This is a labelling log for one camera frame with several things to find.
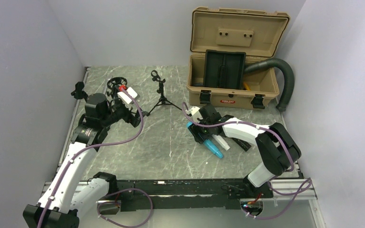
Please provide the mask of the white microphone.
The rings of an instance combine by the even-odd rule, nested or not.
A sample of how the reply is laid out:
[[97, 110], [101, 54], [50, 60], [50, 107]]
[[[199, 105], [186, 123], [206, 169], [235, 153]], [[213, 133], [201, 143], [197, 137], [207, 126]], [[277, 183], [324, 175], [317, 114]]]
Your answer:
[[213, 135], [212, 137], [224, 150], [228, 151], [231, 148], [222, 136]]

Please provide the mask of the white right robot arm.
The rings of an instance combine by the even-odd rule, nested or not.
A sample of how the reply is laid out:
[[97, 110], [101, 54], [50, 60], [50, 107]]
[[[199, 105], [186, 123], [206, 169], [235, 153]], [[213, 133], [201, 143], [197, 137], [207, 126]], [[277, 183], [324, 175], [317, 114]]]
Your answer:
[[301, 157], [301, 150], [281, 123], [261, 125], [232, 115], [222, 116], [211, 104], [193, 106], [185, 113], [191, 117], [189, 129], [199, 143], [209, 136], [218, 135], [257, 147], [261, 163], [243, 180], [243, 192], [248, 197], [260, 193], [261, 186], [267, 181], [293, 170], [294, 163]]

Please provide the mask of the cyan microphone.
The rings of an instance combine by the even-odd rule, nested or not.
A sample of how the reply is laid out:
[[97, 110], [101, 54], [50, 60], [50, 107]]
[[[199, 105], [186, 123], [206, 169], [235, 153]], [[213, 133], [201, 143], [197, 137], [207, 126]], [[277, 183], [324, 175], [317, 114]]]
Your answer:
[[[187, 129], [189, 130], [189, 132], [193, 135], [192, 133], [192, 127], [199, 127], [197, 125], [195, 125], [193, 122], [188, 122], [186, 124]], [[219, 148], [210, 140], [211, 134], [207, 131], [204, 132], [206, 134], [206, 140], [203, 143], [203, 145], [205, 145], [215, 156], [217, 156], [219, 159], [223, 158], [223, 154], [221, 153], [221, 151], [219, 150]]]

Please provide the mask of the black tripod stand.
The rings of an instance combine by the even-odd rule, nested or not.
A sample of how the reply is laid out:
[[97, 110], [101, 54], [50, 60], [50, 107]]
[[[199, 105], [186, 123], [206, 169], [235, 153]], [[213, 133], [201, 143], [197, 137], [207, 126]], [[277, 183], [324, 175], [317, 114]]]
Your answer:
[[158, 82], [159, 88], [156, 91], [158, 94], [160, 94], [160, 98], [159, 98], [158, 102], [152, 107], [152, 109], [146, 114], [146, 116], [149, 116], [152, 113], [152, 111], [156, 107], [159, 107], [159, 106], [172, 105], [172, 106], [176, 107], [177, 109], [182, 110], [181, 108], [179, 108], [177, 105], [175, 105], [174, 103], [172, 103], [171, 101], [169, 101], [166, 98], [166, 96], [164, 94], [164, 83], [166, 82], [166, 79], [162, 79], [156, 70], [153, 70], [151, 72], [151, 77], [152, 77], [152, 81]]
[[106, 86], [106, 95], [111, 98], [115, 98], [117, 93], [120, 91], [119, 87], [127, 86], [127, 79], [124, 77], [113, 77], [108, 80]]

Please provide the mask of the black microphone silver grille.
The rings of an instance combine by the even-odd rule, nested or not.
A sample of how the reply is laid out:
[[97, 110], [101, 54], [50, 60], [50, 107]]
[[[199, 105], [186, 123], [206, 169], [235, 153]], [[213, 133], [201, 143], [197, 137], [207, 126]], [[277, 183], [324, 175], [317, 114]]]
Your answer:
[[247, 152], [251, 147], [252, 145], [246, 141], [243, 141], [243, 140], [240, 140], [240, 139], [237, 139], [237, 138], [232, 138], [232, 140], [240, 147], [242, 148], [245, 152]]

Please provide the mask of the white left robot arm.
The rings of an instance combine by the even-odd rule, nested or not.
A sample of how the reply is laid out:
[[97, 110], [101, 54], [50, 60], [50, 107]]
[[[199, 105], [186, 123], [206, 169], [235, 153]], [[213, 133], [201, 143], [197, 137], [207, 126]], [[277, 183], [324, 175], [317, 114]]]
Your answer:
[[99, 199], [110, 200], [117, 195], [116, 176], [106, 172], [98, 172], [79, 193], [75, 191], [87, 165], [102, 147], [110, 125], [133, 115], [124, 104], [112, 112], [105, 94], [95, 93], [84, 99], [85, 113], [55, 178], [38, 203], [27, 205], [23, 211], [30, 228], [77, 228]]

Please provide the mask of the black round base mic stand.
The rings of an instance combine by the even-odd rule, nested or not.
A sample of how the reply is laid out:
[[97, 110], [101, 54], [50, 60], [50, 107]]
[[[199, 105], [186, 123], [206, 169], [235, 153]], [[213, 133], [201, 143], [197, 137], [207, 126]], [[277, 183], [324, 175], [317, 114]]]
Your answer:
[[84, 91], [85, 84], [83, 81], [79, 81], [75, 84], [75, 90], [71, 92], [71, 95], [76, 100], [87, 100], [88, 94]]

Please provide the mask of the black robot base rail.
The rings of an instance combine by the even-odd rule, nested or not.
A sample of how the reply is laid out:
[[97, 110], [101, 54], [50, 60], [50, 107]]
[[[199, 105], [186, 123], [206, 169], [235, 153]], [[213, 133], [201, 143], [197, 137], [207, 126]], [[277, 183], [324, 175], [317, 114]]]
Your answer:
[[242, 178], [185, 180], [118, 180], [117, 187], [100, 197], [102, 208], [119, 206], [122, 212], [140, 209], [240, 209], [240, 204], [273, 197], [267, 184], [250, 186]]

